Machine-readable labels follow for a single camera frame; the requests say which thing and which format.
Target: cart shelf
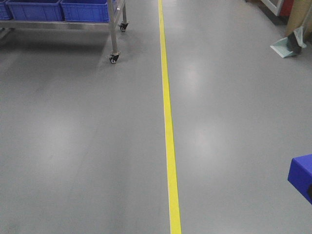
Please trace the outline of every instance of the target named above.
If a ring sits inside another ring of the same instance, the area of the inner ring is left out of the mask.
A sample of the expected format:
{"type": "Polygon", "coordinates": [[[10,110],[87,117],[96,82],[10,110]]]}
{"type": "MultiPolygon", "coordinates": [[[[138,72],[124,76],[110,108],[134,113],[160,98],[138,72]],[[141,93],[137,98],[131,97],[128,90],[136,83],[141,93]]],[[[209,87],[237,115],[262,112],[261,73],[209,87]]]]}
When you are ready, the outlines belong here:
{"type": "Polygon", "coordinates": [[[120,0],[117,10],[114,13],[112,0],[108,1],[108,10],[111,20],[109,23],[97,22],[66,22],[66,21],[17,21],[17,20],[0,20],[0,29],[15,29],[15,28],[29,28],[29,29],[58,29],[58,30],[87,30],[87,31],[110,31],[112,37],[113,51],[110,56],[110,62],[115,64],[119,58],[120,51],[117,47],[116,27],[119,26],[122,32],[126,31],[128,26],[126,16],[125,0],[120,0]],[[123,15],[122,23],[119,25],[119,18],[123,15]]]}

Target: gray floor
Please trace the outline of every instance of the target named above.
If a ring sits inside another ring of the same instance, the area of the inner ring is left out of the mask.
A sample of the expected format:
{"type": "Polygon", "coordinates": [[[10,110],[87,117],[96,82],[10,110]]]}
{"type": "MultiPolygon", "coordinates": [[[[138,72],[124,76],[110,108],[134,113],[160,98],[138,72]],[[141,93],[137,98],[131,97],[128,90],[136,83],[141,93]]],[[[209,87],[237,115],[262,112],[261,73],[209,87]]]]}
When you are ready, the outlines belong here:
{"type": "Polygon", "coordinates": [[[282,37],[242,0],[164,3],[185,234],[309,234],[312,208],[288,182],[312,153],[312,47],[282,37]]]}
{"type": "MultiPolygon", "coordinates": [[[[309,234],[287,182],[311,153],[312,47],[243,0],[164,1],[184,234],[309,234]]],[[[156,0],[105,33],[16,30],[0,41],[0,233],[168,234],[156,0]]]]}
{"type": "Polygon", "coordinates": [[[116,65],[106,33],[1,41],[1,234],[170,232],[158,9],[128,4],[116,65]]]}

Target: blue plastic crate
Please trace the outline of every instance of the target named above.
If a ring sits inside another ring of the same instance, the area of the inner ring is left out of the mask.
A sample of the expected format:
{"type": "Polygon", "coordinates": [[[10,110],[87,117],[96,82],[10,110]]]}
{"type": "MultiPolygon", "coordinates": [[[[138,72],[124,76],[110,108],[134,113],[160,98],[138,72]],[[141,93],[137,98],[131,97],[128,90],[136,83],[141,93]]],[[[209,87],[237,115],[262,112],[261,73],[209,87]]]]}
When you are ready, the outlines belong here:
{"type": "Polygon", "coordinates": [[[10,20],[12,14],[9,7],[6,5],[8,0],[0,0],[0,20],[10,20]]]}
{"type": "Polygon", "coordinates": [[[107,0],[62,0],[66,21],[109,22],[107,0]]]}
{"type": "Polygon", "coordinates": [[[288,181],[312,204],[312,155],[292,160],[288,181]]]}
{"type": "Polygon", "coordinates": [[[60,0],[9,0],[15,20],[63,21],[60,0]]]}

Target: caster wheel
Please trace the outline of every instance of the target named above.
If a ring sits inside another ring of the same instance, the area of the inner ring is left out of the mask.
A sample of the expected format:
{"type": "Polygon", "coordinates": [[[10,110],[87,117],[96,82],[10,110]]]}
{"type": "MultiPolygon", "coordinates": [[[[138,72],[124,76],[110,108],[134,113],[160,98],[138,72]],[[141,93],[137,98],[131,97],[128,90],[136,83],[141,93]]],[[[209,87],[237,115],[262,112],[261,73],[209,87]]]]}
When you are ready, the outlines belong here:
{"type": "Polygon", "coordinates": [[[109,61],[111,62],[111,64],[116,64],[118,58],[119,58],[119,55],[111,55],[111,57],[109,58],[109,61]]]}
{"type": "Polygon", "coordinates": [[[109,58],[109,61],[111,62],[111,64],[116,64],[116,60],[115,59],[113,59],[113,58],[109,58]]]}
{"type": "Polygon", "coordinates": [[[124,26],[120,26],[120,30],[124,33],[126,31],[126,28],[124,26]]]}
{"type": "Polygon", "coordinates": [[[128,27],[129,23],[121,23],[120,24],[120,30],[124,33],[128,27]]]}

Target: yellow floor line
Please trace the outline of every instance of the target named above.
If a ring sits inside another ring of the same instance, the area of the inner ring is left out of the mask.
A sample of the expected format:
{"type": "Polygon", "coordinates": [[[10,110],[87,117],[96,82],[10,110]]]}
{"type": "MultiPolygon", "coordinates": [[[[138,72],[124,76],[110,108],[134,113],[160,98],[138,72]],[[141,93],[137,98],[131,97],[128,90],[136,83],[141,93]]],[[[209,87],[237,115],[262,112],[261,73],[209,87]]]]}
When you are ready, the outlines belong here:
{"type": "Polygon", "coordinates": [[[171,115],[170,86],[168,77],[166,36],[165,36],[162,0],[158,0],[158,9],[159,9],[162,83],[164,95],[170,230],[171,234],[181,234],[182,231],[181,231],[179,195],[177,187],[175,141],[171,115]]]}

